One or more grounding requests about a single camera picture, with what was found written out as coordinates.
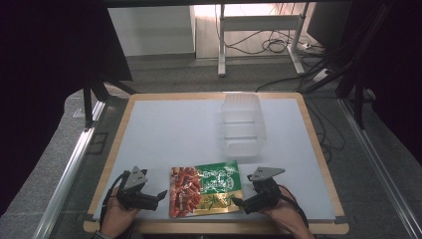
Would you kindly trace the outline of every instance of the aluminum rail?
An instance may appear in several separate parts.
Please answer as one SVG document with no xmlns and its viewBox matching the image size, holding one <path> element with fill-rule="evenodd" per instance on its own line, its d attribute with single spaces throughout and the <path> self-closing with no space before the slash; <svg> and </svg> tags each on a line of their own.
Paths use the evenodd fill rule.
<svg viewBox="0 0 422 239">
<path fill-rule="evenodd" d="M 49 238 L 50 234 L 54 228 L 56 220 L 62 210 L 63 204 L 68 197 L 71 186 L 74 182 L 75 176 L 78 173 L 81 161 L 84 158 L 84 154 L 88 148 L 90 140 L 93 136 L 96 124 L 100 115 L 103 112 L 105 103 L 97 102 L 93 109 L 93 126 L 83 131 L 81 137 L 78 140 L 78 143 L 69 159 L 68 165 L 65 168 L 65 171 L 62 174 L 55 192 L 53 193 L 52 198 L 44 212 L 43 217 L 41 218 L 40 223 L 38 224 L 37 230 L 35 231 L 33 239 Z"/>
<path fill-rule="evenodd" d="M 353 117 L 353 109 L 351 108 L 348 100 L 339 99 L 339 104 L 345 113 L 348 122 L 350 123 L 353 131 L 355 132 L 360 144 L 362 145 L 368 160 L 374 169 L 376 175 L 378 176 L 381 185 L 384 187 L 385 192 L 387 193 L 392 205 L 394 206 L 398 216 L 403 222 L 404 227 L 409 233 L 410 238 L 418 239 L 422 238 L 421 227 L 412 211 L 408 205 L 406 199 L 401 194 L 397 185 L 394 183 L 394 180 L 391 178 L 388 170 L 386 169 L 382 159 L 376 152 L 374 146 L 372 145 L 368 135 L 365 130 L 362 130 Z"/>
</svg>

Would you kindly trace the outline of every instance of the black fabric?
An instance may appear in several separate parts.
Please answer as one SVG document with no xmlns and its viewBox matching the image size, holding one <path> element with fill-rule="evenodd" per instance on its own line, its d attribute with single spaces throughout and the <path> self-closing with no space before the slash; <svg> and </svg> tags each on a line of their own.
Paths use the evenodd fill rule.
<svg viewBox="0 0 422 239">
<path fill-rule="evenodd" d="M 367 51 L 363 76 L 376 95 L 373 109 L 422 163 L 422 9 L 416 6 L 396 1 Z"/>
<path fill-rule="evenodd" d="M 93 73 L 130 81 L 106 8 L 0 3 L 3 214 L 37 164 L 66 98 Z"/>
</svg>

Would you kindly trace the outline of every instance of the wooden frame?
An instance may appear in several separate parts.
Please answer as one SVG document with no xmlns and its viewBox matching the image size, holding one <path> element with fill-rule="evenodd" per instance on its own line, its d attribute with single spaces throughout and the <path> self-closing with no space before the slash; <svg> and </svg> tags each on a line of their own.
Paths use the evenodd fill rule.
<svg viewBox="0 0 422 239">
<path fill-rule="evenodd" d="M 308 113 L 307 106 L 302 95 L 298 93 L 257 93 L 261 99 L 296 99 L 304 118 L 308 134 L 316 153 L 317 163 L 324 179 L 328 195 L 334 208 L 335 217 L 344 217 L 344 211 L 338 199 L 331 175 L 325 162 L 322 150 L 319 146 L 317 135 Z M 99 181 L 96 193 L 93 197 L 88 214 L 94 215 L 100 203 L 101 196 L 106 189 L 106 184 L 117 152 L 122 141 L 130 113 L 136 101 L 178 101 L 178 100 L 224 100 L 226 93 L 173 93 L 173 94 L 138 94 L 133 95 L 127 104 L 120 126 L 117 130 L 114 142 L 109 152 L 102 177 Z M 85 221 L 84 229 L 87 232 L 95 232 L 100 228 L 97 222 Z M 334 221 L 311 222 L 310 229 L 314 234 L 345 234 L 348 232 L 348 223 L 335 223 Z M 135 231 L 142 234 L 254 234 L 270 235 L 280 234 L 277 227 L 271 221 L 239 221 L 239 222 L 186 222 L 186 221 L 163 221 L 142 220 L 136 223 Z"/>
</svg>

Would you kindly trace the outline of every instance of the snack bag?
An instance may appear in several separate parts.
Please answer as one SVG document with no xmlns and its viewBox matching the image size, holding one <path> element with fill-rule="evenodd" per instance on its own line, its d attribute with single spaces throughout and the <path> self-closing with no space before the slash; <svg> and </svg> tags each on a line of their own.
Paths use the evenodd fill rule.
<svg viewBox="0 0 422 239">
<path fill-rule="evenodd" d="M 237 211 L 233 196 L 242 198 L 236 161 L 171 168 L 170 217 Z"/>
</svg>

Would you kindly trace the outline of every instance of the clear plastic container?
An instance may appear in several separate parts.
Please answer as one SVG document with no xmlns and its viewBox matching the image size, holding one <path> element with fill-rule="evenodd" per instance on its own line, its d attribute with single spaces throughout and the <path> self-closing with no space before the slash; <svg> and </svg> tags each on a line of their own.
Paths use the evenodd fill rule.
<svg viewBox="0 0 422 239">
<path fill-rule="evenodd" d="M 222 116 L 225 154 L 257 156 L 267 138 L 259 97 L 253 93 L 228 94 Z"/>
</svg>

